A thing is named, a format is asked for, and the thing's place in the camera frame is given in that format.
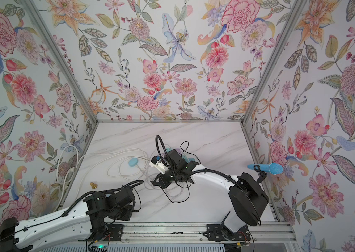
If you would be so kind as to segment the teal earbud case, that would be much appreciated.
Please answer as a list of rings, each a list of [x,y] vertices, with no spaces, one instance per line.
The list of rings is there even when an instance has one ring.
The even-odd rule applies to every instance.
[[[138,164],[138,162],[139,162],[138,159],[134,157],[134,158],[129,160],[128,165],[130,167],[135,167]]]

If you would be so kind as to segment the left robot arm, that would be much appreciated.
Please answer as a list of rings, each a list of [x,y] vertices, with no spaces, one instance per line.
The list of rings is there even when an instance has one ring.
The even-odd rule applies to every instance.
[[[135,211],[132,186],[90,191],[70,207],[34,219],[11,217],[0,225],[0,252],[37,252],[78,240],[98,241],[111,234],[110,222],[129,221]]]

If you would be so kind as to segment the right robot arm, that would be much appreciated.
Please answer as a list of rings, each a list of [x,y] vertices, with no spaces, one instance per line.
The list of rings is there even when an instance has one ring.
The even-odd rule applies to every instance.
[[[208,169],[193,159],[185,160],[176,150],[165,155],[154,156],[150,166],[159,171],[153,186],[166,189],[172,183],[187,186],[205,184],[223,191],[230,199],[232,207],[221,224],[208,224],[206,237],[210,241],[250,240],[250,226],[261,223],[261,216],[269,204],[269,198],[250,174],[231,176]]]

